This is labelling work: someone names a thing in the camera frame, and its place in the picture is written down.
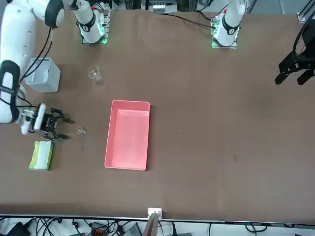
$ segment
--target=pink plastic bin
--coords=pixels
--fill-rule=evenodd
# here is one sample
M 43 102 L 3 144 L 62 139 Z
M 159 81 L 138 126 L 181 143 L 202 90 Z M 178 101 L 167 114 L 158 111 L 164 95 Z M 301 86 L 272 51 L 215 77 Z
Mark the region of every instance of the pink plastic bin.
M 144 171 L 149 135 L 148 102 L 114 100 L 109 121 L 106 168 Z

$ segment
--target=green sponge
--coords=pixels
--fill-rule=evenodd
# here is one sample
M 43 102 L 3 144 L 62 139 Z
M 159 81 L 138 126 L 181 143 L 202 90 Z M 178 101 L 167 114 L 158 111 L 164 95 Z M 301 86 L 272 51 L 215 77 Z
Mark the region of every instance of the green sponge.
M 34 171 L 48 171 L 53 155 L 54 144 L 50 141 L 36 141 L 34 146 L 35 148 L 29 169 Z

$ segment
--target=electrical cable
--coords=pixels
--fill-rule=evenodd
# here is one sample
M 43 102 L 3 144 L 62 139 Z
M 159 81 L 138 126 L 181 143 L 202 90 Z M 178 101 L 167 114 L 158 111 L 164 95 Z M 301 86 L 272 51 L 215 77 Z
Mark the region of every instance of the electrical cable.
M 38 54 L 38 56 L 36 57 L 36 59 L 33 61 L 33 63 L 30 65 L 30 67 L 27 69 L 27 71 L 24 73 L 24 75 L 22 76 L 22 78 L 20 79 L 20 82 L 22 82 L 22 80 L 26 77 L 25 75 L 30 71 L 30 69 L 33 67 L 33 65 L 35 65 L 35 63 L 38 61 L 39 57 L 41 56 L 41 54 L 44 52 L 46 46 L 47 46 L 47 43 L 48 43 L 48 40 L 49 40 L 49 37 L 50 37 L 50 33 L 51 33 L 51 30 L 52 28 L 49 28 L 49 32 L 48 32 L 48 36 L 47 36 L 47 39 L 46 39 L 46 42 L 44 44 L 44 47 L 43 49 L 40 51 L 40 53 Z
M 252 226 L 253 230 L 250 230 L 250 229 L 248 228 L 248 224 L 249 224 L 250 226 Z M 254 226 L 252 223 L 246 223 L 246 224 L 245 224 L 245 228 L 247 229 L 248 232 L 251 232 L 251 233 L 255 234 L 255 236 L 257 236 L 257 233 L 261 233 L 261 232 L 266 231 L 267 228 L 268 228 L 268 226 L 265 226 L 265 228 L 262 229 L 262 230 L 256 230 L 255 226 Z
M 36 224 L 36 236 L 38 236 L 38 233 L 41 231 L 41 229 L 45 226 L 44 224 L 39 228 L 39 230 L 38 230 L 38 223 L 39 223 L 39 221 L 41 220 L 41 219 L 44 219 L 44 218 L 38 218 L 38 221 L 37 221 L 37 224 Z
M 79 228 L 79 223 L 77 221 L 74 221 L 74 219 L 72 219 L 72 225 L 75 227 L 76 231 L 78 232 L 78 234 L 80 236 L 82 236 L 82 234 L 80 233 L 80 231 L 78 230 Z
M 49 223 L 48 221 L 46 221 L 46 219 L 40 219 L 40 221 L 46 226 L 46 228 L 44 229 L 43 232 L 43 236 L 45 236 L 46 232 L 48 231 L 50 236 L 54 236 L 53 233 L 50 231 L 49 226 L 52 224 L 52 222 L 54 222 L 54 220 L 56 219 L 52 219 Z
M 18 98 L 20 98 L 21 100 L 27 102 L 27 103 L 28 103 L 28 106 L 23 105 L 23 106 L 16 106 L 16 107 L 37 107 L 37 106 L 33 106 L 28 100 L 26 100 L 25 98 L 22 98 L 20 95 L 17 95 L 17 96 L 18 96 Z M 0 98 L 0 101 L 1 101 L 1 102 L 4 102 L 6 105 L 11 106 L 10 103 L 8 103 L 7 101 L 4 101 L 2 98 Z
M 291 226 L 287 225 L 287 224 L 283 224 L 286 228 L 294 228 L 295 224 L 291 224 Z
M 203 18 L 205 18 L 205 19 L 208 20 L 208 21 L 211 21 L 211 18 L 206 17 L 205 14 L 202 13 L 202 10 L 204 10 L 206 7 L 210 6 L 211 3 L 213 3 L 213 1 L 214 1 L 214 0 L 210 0 L 210 2 L 209 2 L 207 5 L 205 5 L 201 10 L 196 11 L 196 12 L 198 12 Z
M 86 221 L 86 219 L 83 219 L 83 221 L 84 221 L 90 228 L 92 228 L 92 223 L 88 223 L 88 222 Z
M 37 106 L 33 106 L 32 103 L 30 103 L 28 100 L 26 100 L 25 98 L 22 98 L 20 95 L 17 95 L 18 98 L 20 98 L 22 101 L 25 101 L 29 104 L 29 106 L 16 106 L 16 107 L 37 107 Z
M 175 223 L 172 221 L 172 226 L 173 226 L 173 233 L 172 236 L 178 236 L 177 232 L 176 232 L 176 227 L 175 227 Z
M 302 34 L 304 33 L 305 29 L 308 27 L 308 23 L 311 21 L 311 19 L 313 18 L 313 16 L 315 15 L 315 11 L 312 12 L 312 14 L 308 17 L 308 19 L 305 21 L 304 25 L 302 26 L 301 30 L 299 31 L 298 35 L 296 36 L 296 39 L 294 41 L 293 44 L 293 49 L 292 49 L 292 55 L 293 58 L 296 59 L 299 62 L 312 62 L 315 60 L 314 57 L 301 57 L 299 54 L 296 53 L 296 46 L 298 44 L 298 42 L 300 41 L 300 38 L 302 36 Z
M 210 0 L 210 2 L 209 2 L 207 5 L 205 5 L 205 6 L 204 6 L 201 10 L 199 10 L 199 11 L 200 11 L 200 12 L 203 11 L 206 7 L 210 6 L 213 1 L 214 1 L 214 0 Z
M 115 223 L 116 222 L 119 222 L 119 221 L 114 221 L 114 222 L 112 222 L 112 223 L 110 223 L 109 224 L 109 221 L 107 221 L 107 228 L 106 228 L 106 230 L 108 231 L 108 233 L 112 233 L 113 231 L 114 231 L 114 228 L 113 228 L 113 231 L 110 231 L 109 229 L 110 229 L 110 227 L 112 226 L 112 225 L 114 225 L 114 227 L 115 227 Z M 96 228 L 96 229 L 94 229 L 94 230 L 98 230 L 98 229 L 101 229 L 101 228 L 104 228 L 104 226 L 102 225 L 102 226 L 100 226 L 100 227 L 98 227 L 98 228 Z
M 99 2 L 95 2 L 94 5 L 100 7 L 101 10 L 104 10 L 104 7 Z
M 222 9 L 219 11 L 219 13 L 221 13 L 227 6 L 228 6 L 228 4 L 227 4 L 224 8 L 222 8 Z
M 161 225 L 161 222 L 158 222 L 158 224 L 161 227 L 162 235 L 164 236 L 163 226 Z
M 119 234 L 119 228 L 123 229 L 124 226 L 128 223 L 130 223 L 131 221 L 127 221 L 126 223 L 122 224 L 122 225 L 119 225 L 118 222 L 117 222 L 117 229 L 115 230 L 115 232 L 111 235 L 111 236 L 114 236 L 115 234 L 117 234 L 118 236 L 121 236 Z
M 209 225 L 209 231 L 208 231 L 208 236 L 210 236 L 211 226 L 212 226 L 212 224 L 210 223 L 210 225 Z
M 184 21 L 188 21 L 188 22 L 194 23 L 194 24 L 196 24 L 196 25 L 203 26 L 203 27 L 207 27 L 207 28 L 211 28 L 211 29 L 214 29 L 214 30 L 215 30 L 215 27 L 214 27 L 214 26 L 204 25 L 204 24 L 201 24 L 201 23 L 198 23 L 198 22 L 195 22 L 195 21 L 186 19 L 186 18 L 181 17 L 181 16 L 172 15 L 172 14 L 164 14 L 164 15 L 167 15 L 167 16 L 174 16 L 174 17 L 177 17 L 177 18 L 182 19 L 182 20 L 184 20 Z
M 36 70 L 39 68 L 39 66 L 43 63 L 43 61 L 44 61 L 45 58 L 47 57 L 47 55 L 48 55 L 48 53 L 49 53 L 49 51 L 50 51 L 52 45 L 53 45 L 53 41 L 51 40 L 51 41 L 50 41 L 49 48 L 48 48 L 46 54 L 45 54 L 44 57 L 40 60 L 40 62 L 37 64 L 37 66 L 35 67 L 35 69 L 32 70 L 31 72 L 29 72 L 28 74 L 24 75 L 22 78 L 28 77 L 29 75 L 31 75 L 32 73 L 34 73 L 34 71 L 36 71 Z

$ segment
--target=white container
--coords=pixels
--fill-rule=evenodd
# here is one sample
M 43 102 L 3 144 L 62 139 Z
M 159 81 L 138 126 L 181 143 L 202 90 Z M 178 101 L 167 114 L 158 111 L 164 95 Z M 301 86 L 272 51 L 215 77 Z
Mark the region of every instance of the white container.
M 41 60 L 42 58 L 39 58 L 31 70 L 33 70 Z M 27 77 L 26 84 L 32 87 L 36 92 L 57 92 L 59 88 L 60 74 L 60 70 L 53 60 L 51 60 L 51 58 L 45 58 L 38 69 Z

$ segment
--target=small glass cup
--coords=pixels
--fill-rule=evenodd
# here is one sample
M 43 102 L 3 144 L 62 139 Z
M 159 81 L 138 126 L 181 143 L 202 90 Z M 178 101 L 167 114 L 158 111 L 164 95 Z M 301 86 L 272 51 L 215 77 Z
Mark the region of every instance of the small glass cup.
M 77 127 L 75 128 L 75 131 L 76 131 L 76 133 L 77 133 L 78 135 L 80 135 L 80 136 L 82 136 L 82 137 L 87 134 L 87 131 L 86 131 L 85 128 L 83 128 L 82 126 L 77 126 Z
M 88 77 L 94 80 L 97 85 L 102 85 L 104 83 L 104 78 L 97 65 L 90 66 L 88 69 Z

